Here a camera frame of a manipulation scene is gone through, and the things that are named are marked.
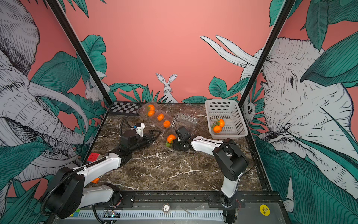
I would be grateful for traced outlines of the orange with leaf centre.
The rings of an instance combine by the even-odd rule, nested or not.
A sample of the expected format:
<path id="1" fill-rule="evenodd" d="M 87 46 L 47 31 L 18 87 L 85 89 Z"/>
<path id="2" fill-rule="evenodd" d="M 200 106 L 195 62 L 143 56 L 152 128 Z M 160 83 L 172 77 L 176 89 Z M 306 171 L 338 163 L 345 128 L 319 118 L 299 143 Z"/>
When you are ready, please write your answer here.
<path id="1" fill-rule="evenodd" d="M 167 142 L 169 144 L 172 144 L 174 142 L 174 140 L 176 140 L 176 139 L 177 139 L 177 137 L 174 134 L 171 134 L 167 137 Z"/>

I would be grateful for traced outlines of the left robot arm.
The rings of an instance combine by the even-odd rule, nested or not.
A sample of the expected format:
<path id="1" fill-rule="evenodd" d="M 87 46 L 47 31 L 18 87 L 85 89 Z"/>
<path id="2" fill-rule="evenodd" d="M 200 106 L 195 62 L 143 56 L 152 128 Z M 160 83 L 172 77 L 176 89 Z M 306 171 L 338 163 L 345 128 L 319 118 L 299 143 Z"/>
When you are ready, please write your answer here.
<path id="1" fill-rule="evenodd" d="M 135 129 L 124 132 L 120 143 L 108 154 L 94 162 L 76 168 L 60 169 L 49 182 L 41 198 L 40 213 L 43 216 L 57 215 L 67 218 L 77 209 L 98 203 L 115 208 L 123 201 L 120 188 L 113 184 L 88 187 L 88 184 L 102 175 L 124 166 L 133 152 L 140 151 L 161 135 L 159 130 L 148 130 L 140 135 Z"/>

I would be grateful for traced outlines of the clear clamshell container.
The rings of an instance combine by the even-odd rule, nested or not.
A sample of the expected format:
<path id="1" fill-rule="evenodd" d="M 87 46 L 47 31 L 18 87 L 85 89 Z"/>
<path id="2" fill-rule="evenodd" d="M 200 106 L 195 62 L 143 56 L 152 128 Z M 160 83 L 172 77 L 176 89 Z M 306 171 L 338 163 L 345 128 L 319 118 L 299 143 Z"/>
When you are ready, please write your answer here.
<path id="1" fill-rule="evenodd" d="M 158 120 L 157 120 L 157 116 L 158 116 L 159 114 L 164 114 L 164 116 L 165 116 L 165 118 L 164 118 L 162 121 L 158 121 Z M 150 120 L 157 128 L 159 128 L 161 131 L 164 131 L 166 128 L 163 127 L 163 122 L 164 122 L 165 120 L 169 120 L 169 121 L 171 122 L 171 126 L 172 126 L 173 116 L 170 116 L 169 114 L 165 113 L 164 111 L 159 110 L 159 111 L 155 112 L 155 114 L 154 114 L 152 117 L 150 117 L 149 120 Z"/>
<path id="2" fill-rule="evenodd" d="M 166 147 L 173 149 L 174 140 L 178 139 L 175 128 L 165 129 L 163 133 L 164 144 Z"/>
<path id="3" fill-rule="evenodd" d="M 183 126 L 190 134 L 193 134 L 198 121 L 199 119 L 193 115 L 186 113 L 176 113 L 173 117 L 171 127 L 176 130 Z"/>
<path id="4" fill-rule="evenodd" d="M 160 104 L 156 103 L 155 101 L 151 101 L 149 103 L 143 104 L 138 109 L 138 114 L 140 117 L 147 119 L 147 118 L 151 117 L 155 112 L 157 112 L 161 109 L 162 109 L 162 107 Z"/>

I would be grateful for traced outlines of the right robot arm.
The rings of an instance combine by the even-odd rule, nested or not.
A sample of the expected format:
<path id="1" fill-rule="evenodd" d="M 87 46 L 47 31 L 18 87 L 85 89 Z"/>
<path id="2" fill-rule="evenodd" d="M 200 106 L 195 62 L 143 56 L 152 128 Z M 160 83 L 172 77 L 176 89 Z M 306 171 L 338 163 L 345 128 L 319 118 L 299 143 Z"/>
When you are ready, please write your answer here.
<path id="1" fill-rule="evenodd" d="M 213 156 L 224 175 L 220 190 L 220 201 L 225 207 L 235 203 L 240 178 L 249 165 L 249 160 L 232 139 L 223 141 L 191 135 L 183 126 L 176 130 L 175 135 L 167 137 L 167 144 L 175 151 L 202 152 Z"/>

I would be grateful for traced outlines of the white perforated plastic basket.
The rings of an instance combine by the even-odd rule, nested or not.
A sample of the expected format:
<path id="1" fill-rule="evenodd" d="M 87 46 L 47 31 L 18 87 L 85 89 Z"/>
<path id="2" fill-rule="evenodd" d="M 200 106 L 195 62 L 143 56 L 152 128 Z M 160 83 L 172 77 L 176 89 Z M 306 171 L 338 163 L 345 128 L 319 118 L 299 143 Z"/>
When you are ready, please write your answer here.
<path id="1" fill-rule="evenodd" d="M 212 99 L 205 101 L 209 133 L 213 139 L 239 139 L 248 135 L 245 119 L 237 101 L 228 99 Z M 219 120 L 225 122 L 225 126 L 219 133 L 214 132 L 214 127 Z"/>

